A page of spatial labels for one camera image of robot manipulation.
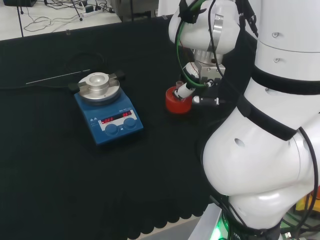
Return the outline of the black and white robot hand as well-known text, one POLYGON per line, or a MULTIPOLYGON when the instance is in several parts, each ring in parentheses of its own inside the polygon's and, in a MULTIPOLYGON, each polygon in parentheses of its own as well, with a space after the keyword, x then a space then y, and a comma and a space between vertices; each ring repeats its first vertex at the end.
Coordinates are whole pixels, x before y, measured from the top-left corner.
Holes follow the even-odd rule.
POLYGON ((216 65, 205 64, 200 61, 187 63, 180 75, 183 82, 173 91, 179 101, 191 98, 194 105, 218 107, 226 103, 219 98, 219 88, 222 76, 216 65))

